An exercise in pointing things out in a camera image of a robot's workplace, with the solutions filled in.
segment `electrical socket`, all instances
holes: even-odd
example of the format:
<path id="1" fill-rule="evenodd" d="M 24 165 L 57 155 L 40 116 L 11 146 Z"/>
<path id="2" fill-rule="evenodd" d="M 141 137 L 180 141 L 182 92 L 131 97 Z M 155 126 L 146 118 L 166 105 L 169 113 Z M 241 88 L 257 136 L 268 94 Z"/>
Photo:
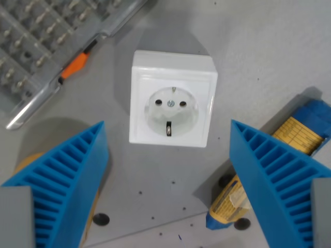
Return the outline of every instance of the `electrical socket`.
<path id="1" fill-rule="evenodd" d="M 136 51 L 130 142 L 205 147 L 217 76 L 210 56 Z"/>

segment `orange handle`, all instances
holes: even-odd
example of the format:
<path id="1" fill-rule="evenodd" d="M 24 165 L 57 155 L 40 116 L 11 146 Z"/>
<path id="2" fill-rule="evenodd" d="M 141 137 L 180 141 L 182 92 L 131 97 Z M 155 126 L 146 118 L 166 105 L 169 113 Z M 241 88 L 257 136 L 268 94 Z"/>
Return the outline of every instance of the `orange handle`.
<path id="1" fill-rule="evenodd" d="M 72 74 L 78 72 L 82 68 L 84 68 L 87 59 L 89 57 L 89 53 L 81 53 L 78 55 L 62 72 L 61 77 L 66 79 L 70 77 Z"/>

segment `clear plastic box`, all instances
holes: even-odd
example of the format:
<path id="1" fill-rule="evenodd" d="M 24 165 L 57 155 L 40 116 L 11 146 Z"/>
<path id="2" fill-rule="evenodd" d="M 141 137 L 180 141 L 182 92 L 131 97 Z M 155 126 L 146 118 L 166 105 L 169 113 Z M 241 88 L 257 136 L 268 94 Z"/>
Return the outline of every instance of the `clear plastic box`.
<path id="1" fill-rule="evenodd" d="M 0 0 L 0 126 L 15 130 L 59 91 L 63 69 L 147 0 Z"/>

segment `gray table surface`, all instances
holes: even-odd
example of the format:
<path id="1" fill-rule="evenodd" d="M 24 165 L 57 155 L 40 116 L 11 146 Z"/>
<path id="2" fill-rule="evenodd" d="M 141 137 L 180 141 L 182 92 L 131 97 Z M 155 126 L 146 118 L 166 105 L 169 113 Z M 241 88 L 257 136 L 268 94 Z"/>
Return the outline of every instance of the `gray table surface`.
<path id="1" fill-rule="evenodd" d="M 330 9 L 329 0 L 150 1 L 26 125 L 0 130 L 0 182 L 27 155 L 104 120 L 111 159 L 96 211 L 110 223 L 92 225 L 87 246 L 207 211 L 230 166 L 231 118 L 271 132 L 309 97 L 331 103 Z M 212 56 L 206 148 L 128 142 L 137 49 Z"/>

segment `ribbed blue plastic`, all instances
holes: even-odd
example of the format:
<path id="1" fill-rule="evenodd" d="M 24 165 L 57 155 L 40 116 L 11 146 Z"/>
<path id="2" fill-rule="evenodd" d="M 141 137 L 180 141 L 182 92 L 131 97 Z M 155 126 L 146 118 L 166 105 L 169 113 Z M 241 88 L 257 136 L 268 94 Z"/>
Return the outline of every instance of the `ribbed blue plastic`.
<path id="1" fill-rule="evenodd" d="M 270 248 L 312 248 L 310 186 L 313 178 L 331 177 L 331 170 L 235 120 L 230 159 Z"/>
<path id="2" fill-rule="evenodd" d="M 37 248 L 77 248 L 109 153 L 100 122 L 31 163 L 2 186 L 32 188 Z"/>

